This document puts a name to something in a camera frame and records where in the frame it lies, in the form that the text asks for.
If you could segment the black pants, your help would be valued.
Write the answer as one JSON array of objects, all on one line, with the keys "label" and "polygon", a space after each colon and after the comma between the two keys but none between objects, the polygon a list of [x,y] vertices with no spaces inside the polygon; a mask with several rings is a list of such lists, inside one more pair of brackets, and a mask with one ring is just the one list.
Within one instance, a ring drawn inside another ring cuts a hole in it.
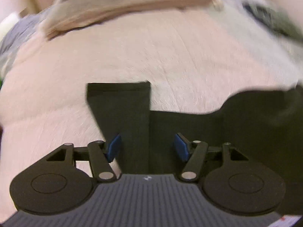
[{"label": "black pants", "polygon": [[302,213],[301,85],[240,92],[209,114],[151,111],[150,90],[148,82],[87,85],[87,103],[103,136],[122,136],[117,161],[124,173],[180,170],[173,150],[177,132],[213,147],[230,142],[285,180],[284,214]]}]

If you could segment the taupe pillow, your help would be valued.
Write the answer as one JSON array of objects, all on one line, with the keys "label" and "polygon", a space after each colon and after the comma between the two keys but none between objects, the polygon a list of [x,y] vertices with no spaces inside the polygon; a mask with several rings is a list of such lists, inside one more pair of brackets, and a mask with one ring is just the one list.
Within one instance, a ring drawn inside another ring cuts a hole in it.
[{"label": "taupe pillow", "polygon": [[214,6],[222,0],[55,0],[45,13],[39,31],[48,40],[77,28],[142,11]]}]

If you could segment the folded green grey clothes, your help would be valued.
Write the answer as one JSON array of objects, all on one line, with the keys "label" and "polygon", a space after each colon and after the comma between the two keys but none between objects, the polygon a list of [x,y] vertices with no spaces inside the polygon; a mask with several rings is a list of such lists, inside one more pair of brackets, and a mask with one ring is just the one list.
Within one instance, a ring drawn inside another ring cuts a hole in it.
[{"label": "folded green grey clothes", "polygon": [[272,33],[283,35],[302,43],[302,30],[290,20],[285,12],[276,11],[257,3],[243,2],[242,6],[249,15]]}]

